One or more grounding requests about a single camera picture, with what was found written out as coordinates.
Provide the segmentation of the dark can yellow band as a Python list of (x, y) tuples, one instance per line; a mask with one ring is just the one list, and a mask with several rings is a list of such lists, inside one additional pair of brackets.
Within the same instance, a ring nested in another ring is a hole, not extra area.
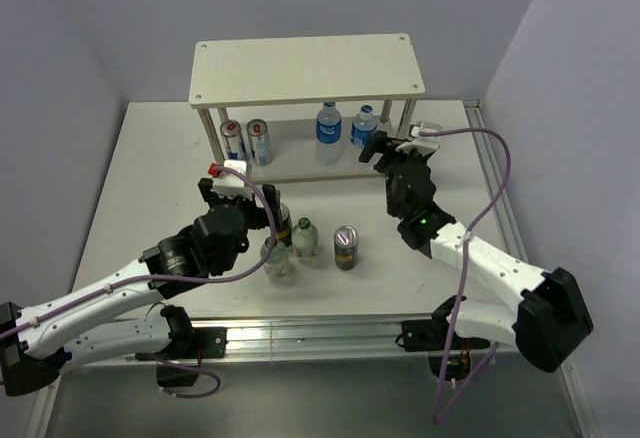
[(359, 234), (355, 227), (345, 225), (334, 233), (334, 261), (343, 270), (356, 267), (359, 255)]

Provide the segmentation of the Pocari Sweat bottle blue cap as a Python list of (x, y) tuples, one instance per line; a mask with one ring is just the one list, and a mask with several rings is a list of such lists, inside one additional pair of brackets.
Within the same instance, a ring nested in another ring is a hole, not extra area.
[(377, 131), (378, 120), (371, 105), (362, 105), (353, 118), (350, 130), (350, 142), (357, 149), (363, 149)]

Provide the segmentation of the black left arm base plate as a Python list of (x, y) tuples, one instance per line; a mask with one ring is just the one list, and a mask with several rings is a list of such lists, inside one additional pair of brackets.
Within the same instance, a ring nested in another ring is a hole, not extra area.
[(169, 332), (168, 339), (169, 343), (160, 351), (135, 353), (134, 359), (155, 362), (157, 385), (182, 392), (196, 384), (205, 360), (225, 356), (227, 329), (205, 327)]

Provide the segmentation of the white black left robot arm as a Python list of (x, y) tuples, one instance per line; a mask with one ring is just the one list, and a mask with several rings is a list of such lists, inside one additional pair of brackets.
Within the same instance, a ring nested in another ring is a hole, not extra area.
[(230, 283), (251, 230), (277, 228), (280, 192), (238, 180), (229, 194), (221, 178), (198, 187), (208, 211), (177, 234), (110, 276), (59, 299), (21, 307), (1, 306), (1, 384), (7, 395), (47, 387), (65, 372), (118, 355), (176, 359), (191, 352), (195, 333), (186, 312), (169, 307), (153, 319), (116, 317), (205, 284)]

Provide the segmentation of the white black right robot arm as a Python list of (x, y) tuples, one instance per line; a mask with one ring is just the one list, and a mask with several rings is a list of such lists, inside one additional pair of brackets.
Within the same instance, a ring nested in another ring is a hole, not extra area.
[(409, 248), (461, 271), (493, 292), (497, 305), (451, 297), (420, 331), (404, 329), (407, 351), (518, 349), (535, 368), (554, 372), (591, 334), (593, 321), (576, 278), (563, 268), (548, 271), (517, 259), (475, 236), (435, 202), (427, 165), (436, 133), (414, 126), (408, 139), (377, 131), (359, 160), (380, 156), (374, 168), (385, 177), (387, 212)]

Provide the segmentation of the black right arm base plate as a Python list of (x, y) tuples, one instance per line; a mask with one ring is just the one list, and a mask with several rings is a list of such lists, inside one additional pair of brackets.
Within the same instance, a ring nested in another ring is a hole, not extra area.
[[(401, 322), (401, 332), (395, 344), (406, 352), (433, 352), (445, 349), (449, 324), (444, 319), (412, 319)], [(491, 343), (482, 338), (461, 338), (453, 335), (452, 350), (484, 350)]]

